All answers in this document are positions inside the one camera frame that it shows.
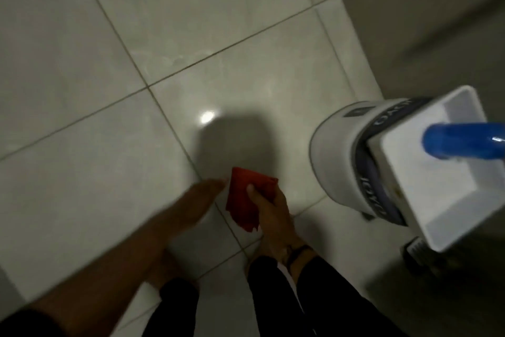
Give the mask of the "person's right hand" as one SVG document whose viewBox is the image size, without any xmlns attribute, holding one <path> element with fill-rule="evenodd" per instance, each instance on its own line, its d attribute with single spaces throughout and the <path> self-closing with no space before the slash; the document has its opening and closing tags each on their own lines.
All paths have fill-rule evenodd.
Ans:
<svg viewBox="0 0 505 337">
<path fill-rule="evenodd" d="M 264 198 L 264 206 L 258 209 L 260 228 L 273 257 L 285 263 L 290 247 L 296 249 L 305 242 L 295 231 L 284 193 L 278 185 L 275 188 L 273 201 Z"/>
</svg>

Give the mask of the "person's left hand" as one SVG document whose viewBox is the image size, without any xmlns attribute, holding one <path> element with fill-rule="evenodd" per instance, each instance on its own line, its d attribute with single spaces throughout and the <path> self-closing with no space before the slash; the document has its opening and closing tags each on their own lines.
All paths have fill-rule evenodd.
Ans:
<svg viewBox="0 0 505 337">
<path fill-rule="evenodd" d="M 210 209 L 209 207 L 207 211 L 199 211 L 198 208 L 194 206 L 195 184 L 165 210 L 166 219 L 164 221 L 167 225 L 169 239 L 195 226 Z"/>
</svg>

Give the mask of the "red cloth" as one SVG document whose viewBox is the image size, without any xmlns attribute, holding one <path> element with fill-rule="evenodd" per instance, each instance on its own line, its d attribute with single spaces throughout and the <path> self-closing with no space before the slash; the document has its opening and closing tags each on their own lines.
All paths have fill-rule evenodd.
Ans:
<svg viewBox="0 0 505 337">
<path fill-rule="evenodd" d="M 265 199 L 272 202 L 276 196 L 275 187 L 277 184 L 277 178 L 252 170 L 233 167 L 226 202 L 226 210 L 233 221 L 246 232 L 251 233 L 258 230 L 260 226 L 259 210 L 250 200 L 247 187 L 253 185 Z"/>
</svg>

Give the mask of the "person's left forearm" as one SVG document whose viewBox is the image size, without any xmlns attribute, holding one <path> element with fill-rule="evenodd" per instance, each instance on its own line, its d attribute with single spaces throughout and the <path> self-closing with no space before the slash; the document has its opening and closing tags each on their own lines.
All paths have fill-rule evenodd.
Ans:
<svg viewBox="0 0 505 337">
<path fill-rule="evenodd" d="M 176 215 L 155 215 L 28 308 L 49 316 L 68 337 L 81 336 L 128 305 L 168 242 L 183 229 Z"/>
</svg>

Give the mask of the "person's right forearm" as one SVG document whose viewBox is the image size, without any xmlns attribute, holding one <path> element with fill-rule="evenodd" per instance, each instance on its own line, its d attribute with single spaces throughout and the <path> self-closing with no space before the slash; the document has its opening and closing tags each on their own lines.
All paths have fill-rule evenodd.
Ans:
<svg viewBox="0 0 505 337">
<path fill-rule="evenodd" d="M 291 276 L 318 337 L 408 337 L 314 250 L 300 255 Z"/>
</svg>

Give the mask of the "black wristband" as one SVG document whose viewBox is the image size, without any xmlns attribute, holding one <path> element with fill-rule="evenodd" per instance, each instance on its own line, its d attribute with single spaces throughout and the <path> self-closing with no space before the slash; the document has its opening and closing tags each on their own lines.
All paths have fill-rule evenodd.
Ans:
<svg viewBox="0 0 505 337">
<path fill-rule="evenodd" d="M 284 263 L 284 266 L 286 267 L 289 274 L 291 274 L 292 272 L 293 263 L 300 257 L 300 255 L 305 251 L 312 251 L 312 250 L 313 249 L 307 244 L 301 245 L 296 249 L 290 247 L 290 249 L 288 250 L 289 254 L 287 256 L 287 260 Z"/>
</svg>

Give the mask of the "person's right leg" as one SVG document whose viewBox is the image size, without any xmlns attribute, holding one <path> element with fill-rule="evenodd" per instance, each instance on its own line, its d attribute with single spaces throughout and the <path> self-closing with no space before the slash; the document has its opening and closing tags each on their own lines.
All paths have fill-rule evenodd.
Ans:
<svg viewBox="0 0 505 337">
<path fill-rule="evenodd" d="M 273 257 L 255 258 L 249 264 L 247 281 L 260 337 L 316 337 Z"/>
</svg>

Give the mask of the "person's leg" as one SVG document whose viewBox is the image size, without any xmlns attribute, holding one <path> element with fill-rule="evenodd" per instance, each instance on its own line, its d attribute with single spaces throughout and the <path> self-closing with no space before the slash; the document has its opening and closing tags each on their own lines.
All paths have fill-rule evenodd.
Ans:
<svg viewBox="0 0 505 337">
<path fill-rule="evenodd" d="M 247 281 L 260 337 L 316 337 L 273 257 L 255 258 L 249 264 Z"/>
<path fill-rule="evenodd" d="M 159 291 L 161 302 L 152 313 L 142 337 L 193 337 L 199 291 L 184 278 L 174 278 Z"/>
</svg>

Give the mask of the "person's left leg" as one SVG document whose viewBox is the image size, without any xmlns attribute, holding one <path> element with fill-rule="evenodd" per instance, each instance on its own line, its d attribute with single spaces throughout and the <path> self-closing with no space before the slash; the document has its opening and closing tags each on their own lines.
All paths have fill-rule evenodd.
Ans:
<svg viewBox="0 0 505 337">
<path fill-rule="evenodd" d="M 142 337 L 193 337 L 199 291 L 184 278 L 174 278 L 159 291 L 161 302 L 152 313 Z"/>
</svg>

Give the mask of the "white mop bucket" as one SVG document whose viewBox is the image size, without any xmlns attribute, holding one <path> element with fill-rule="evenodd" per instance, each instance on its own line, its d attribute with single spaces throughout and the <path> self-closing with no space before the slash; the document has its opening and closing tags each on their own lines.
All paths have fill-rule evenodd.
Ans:
<svg viewBox="0 0 505 337">
<path fill-rule="evenodd" d="M 312 170 L 336 203 L 407 226 L 442 252 L 505 207 L 505 159 L 440 160 L 422 136 L 433 124 L 484 122 L 469 85 L 437 98 L 357 102 L 313 133 Z"/>
</svg>

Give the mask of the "black bucket wheel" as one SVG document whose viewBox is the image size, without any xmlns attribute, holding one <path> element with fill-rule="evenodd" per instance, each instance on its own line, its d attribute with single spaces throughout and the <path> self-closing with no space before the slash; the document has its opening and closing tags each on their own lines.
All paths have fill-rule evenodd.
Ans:
<svg viewBox="0 0 505 337">
<path fill-rule="evenodd" d="M 437 276 L 447 267 L 447 259 L 431 250 L 420 237 L 415 237 L 403 245 L 401 257 L 407 270 L 415 276 Z"/>
</svg>

